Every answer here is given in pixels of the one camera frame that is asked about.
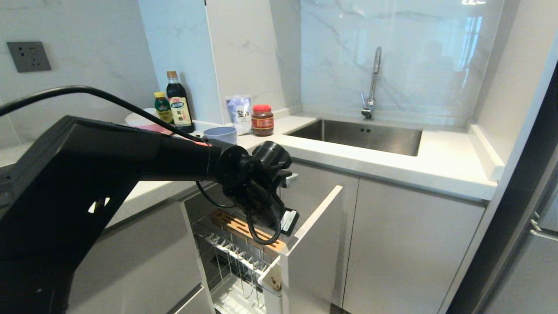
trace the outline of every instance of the electrical socket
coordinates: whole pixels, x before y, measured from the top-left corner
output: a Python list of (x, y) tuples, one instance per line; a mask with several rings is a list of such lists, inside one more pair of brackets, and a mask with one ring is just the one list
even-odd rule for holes
[(7, 42), (9, 53), (19, 73), (49, 71), (50, 63), (40, 41)]

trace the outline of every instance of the bottle cap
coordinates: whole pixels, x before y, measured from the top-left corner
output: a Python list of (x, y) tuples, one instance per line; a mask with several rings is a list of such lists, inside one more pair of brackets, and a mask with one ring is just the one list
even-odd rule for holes
[(256, 112), (268, 112), (271, 111), (271, 106), (266, 103), (259, 103), (254, 105), (254, 113)]

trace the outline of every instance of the chrome faucet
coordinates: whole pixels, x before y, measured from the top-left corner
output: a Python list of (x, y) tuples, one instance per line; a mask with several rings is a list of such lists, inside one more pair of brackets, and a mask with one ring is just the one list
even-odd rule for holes
[(364, 94), (360, 93), (362, 98), (362, 105), (364, 108), (360, 111), (366, 120), (374, 120), (374, 111), (376, 110), (376, 105), (374, 104), (376, 99), (376, 80), (378, 79), (378, 73), (380, 72), (380, 62), (382, 61), (382, 47), (376, 48), (376, 56), (374, 57), (374, 69), (372, 70), (372, 82), (370, 83), (370, 94), (368, 99), (364, 100)]

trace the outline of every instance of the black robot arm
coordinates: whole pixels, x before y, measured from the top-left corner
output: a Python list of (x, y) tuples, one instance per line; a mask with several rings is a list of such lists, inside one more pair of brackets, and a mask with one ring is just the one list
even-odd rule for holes
[(210, 180), (246, 214), (285, 211), (276, 189), (288, 152), (196, 142), (66, 116), (0, 177), (0, 313), (64, 313), (87, 252), (140, 180)]

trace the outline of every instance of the stainless steel sink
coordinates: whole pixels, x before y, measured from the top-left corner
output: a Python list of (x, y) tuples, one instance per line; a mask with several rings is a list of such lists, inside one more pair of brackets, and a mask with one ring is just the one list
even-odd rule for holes
[(287, 133), (287, 135), (387, 151), (401, 155), (417, 156), (419, 154), (422, 130), (318, 120), (299, 130)]

